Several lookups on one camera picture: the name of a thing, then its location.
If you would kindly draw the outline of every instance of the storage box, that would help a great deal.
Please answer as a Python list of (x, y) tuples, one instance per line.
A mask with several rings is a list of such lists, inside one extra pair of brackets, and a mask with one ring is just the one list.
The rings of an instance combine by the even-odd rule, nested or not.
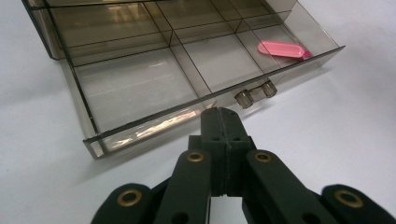
[[(22, 0), (59, 60), (94, 158), (132, 147), (222, 105), (276, 93), (269, 79), (322, 65), (339, 47), (295, 0)], [(263, 40), (312, 57), (261, 53)]]

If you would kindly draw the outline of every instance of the white surface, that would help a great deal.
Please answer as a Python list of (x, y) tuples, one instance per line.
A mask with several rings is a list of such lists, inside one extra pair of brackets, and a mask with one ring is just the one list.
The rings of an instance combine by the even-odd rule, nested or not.
[[(308, 188), (346, 184), (396, 216), (396, 2), (301, 2), (346, 48), (280, 86), (244, 117), (247, 132)], [(2, 4), (0, 223), (89, 223), (116, 187), (153, 187), (168, 177), (187, 136), (199, 131), (134, 158), (92, 160), (61, 66), (48, 58), (21, 2)], [(211, 223), (246, 223), (239, 204), (227, 202), (213, 201)]]

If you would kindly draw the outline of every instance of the gray translucent tray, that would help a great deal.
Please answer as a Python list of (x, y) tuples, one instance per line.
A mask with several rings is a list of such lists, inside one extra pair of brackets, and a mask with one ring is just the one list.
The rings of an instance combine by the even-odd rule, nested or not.
[[(269, 79), (327, 62), (339, 47), (295, 0), (23, 0), (60, 60), (94, 158), (132, 147), (222, 105), (276, 93)], [(258, 52), (297, 43), (305, 60)]]

